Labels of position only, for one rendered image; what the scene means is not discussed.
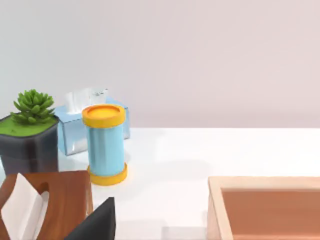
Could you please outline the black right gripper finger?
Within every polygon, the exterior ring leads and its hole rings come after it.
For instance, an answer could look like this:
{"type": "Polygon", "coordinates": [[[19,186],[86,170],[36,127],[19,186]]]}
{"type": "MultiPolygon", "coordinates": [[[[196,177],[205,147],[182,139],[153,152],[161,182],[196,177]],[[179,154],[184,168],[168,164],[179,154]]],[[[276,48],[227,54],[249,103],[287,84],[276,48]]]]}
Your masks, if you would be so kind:
{"type": "Polygon", "coordinates": [[[115,198],[109,197],[64,240],[115,240],[115,198]]]}

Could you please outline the dark grey plant pot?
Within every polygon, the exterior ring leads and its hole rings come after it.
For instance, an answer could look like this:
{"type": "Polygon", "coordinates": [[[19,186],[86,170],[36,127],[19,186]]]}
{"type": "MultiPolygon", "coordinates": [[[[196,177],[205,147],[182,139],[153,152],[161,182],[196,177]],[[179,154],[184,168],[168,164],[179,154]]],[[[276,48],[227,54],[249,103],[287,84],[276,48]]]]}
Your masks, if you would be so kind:
{"type": "Polygon", "coordinates": [[[29,136],[0,134],[0,158],[4,173],[11,174],[58,172],[58,123],[29,136]]]}

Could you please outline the white tissue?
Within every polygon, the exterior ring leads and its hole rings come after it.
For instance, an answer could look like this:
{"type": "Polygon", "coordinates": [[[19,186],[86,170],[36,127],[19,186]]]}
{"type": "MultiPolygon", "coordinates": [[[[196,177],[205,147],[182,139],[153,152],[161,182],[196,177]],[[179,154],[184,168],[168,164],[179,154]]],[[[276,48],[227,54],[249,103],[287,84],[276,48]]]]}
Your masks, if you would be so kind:
{"type": "Polygon", "coordinates": [[[1,217],[10,240],[36,240],[48,208],[49,192],[38,193],[18,174],[12,193],[1,208],[1,217]]]}

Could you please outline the blue and yellow canister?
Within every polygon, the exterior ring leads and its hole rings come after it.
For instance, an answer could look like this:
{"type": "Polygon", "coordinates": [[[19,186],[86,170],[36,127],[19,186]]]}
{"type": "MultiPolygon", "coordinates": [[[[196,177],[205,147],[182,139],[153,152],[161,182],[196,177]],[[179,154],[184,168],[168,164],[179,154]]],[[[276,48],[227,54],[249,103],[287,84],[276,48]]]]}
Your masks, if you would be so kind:
{"type": "Polygon", "coordinates": [[[82,111],[89,161],[87,171],[95,185],[116,185],[127,177],[125,120],[125,109],[117,104],[95,104],[82,111]]]}

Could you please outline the brown wooden tissue box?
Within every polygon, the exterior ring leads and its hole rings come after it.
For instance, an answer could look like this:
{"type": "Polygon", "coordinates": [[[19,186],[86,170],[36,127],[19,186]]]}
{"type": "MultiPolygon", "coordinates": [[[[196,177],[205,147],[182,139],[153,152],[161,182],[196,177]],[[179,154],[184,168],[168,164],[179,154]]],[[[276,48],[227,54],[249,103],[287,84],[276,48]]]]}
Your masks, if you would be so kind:
{"type": "MultiPolygon", "coordinates": [[[[0,240],[10,240],[1,208],[11,195],[16,174],[7,175],[0,186],[0,240]]],[[[39,194],[49,192],[48,206],[36,240],[64,240],[93,212],[90,177],[87,171],[22,174],[39,194]]]]}

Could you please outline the green succulent plant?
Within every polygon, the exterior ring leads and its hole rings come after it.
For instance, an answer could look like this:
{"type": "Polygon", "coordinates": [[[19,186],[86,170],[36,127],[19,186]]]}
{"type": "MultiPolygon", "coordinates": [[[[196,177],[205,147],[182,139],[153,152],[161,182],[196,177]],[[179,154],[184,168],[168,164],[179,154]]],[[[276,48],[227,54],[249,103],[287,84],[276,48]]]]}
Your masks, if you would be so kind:
{"type": "Polygon", "coordinates": [[[21,125],[46,124],[56,117],[53,97],[35,89],[20,92],[13,104],[18,112],[11,112],[10,116],[21,125]]]}

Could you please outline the salmon-coloured shallow box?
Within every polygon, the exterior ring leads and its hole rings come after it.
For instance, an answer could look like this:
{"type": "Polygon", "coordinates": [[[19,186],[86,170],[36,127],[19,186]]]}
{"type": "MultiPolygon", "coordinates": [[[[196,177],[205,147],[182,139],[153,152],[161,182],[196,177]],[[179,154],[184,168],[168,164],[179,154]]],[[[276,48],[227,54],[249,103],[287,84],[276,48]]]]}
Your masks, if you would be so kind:
{"type": "Polygon", "coordinates": [[[207,240],[320,240],[320,177],[211,176],[207,240]]]}

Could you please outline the light blue tissue box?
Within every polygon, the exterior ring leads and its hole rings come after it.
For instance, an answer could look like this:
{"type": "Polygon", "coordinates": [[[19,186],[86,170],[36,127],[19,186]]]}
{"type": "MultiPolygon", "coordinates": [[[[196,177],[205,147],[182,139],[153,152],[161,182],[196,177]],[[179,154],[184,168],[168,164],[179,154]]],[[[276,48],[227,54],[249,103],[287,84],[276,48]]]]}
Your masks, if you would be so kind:
{"type": "Polygon", "coordinates": [[[113,99],[104,87],[89,87],[69,92],[65,95],[65,103],[55,108],[54,113],[59,117],[58,147],[66,156],[84,152],[88,149],[86,127],[82,120],[82,110],[91,105],[115,104],[124,108],[123,123],[124,139],[130,138],[129,108],[113,99]]]}

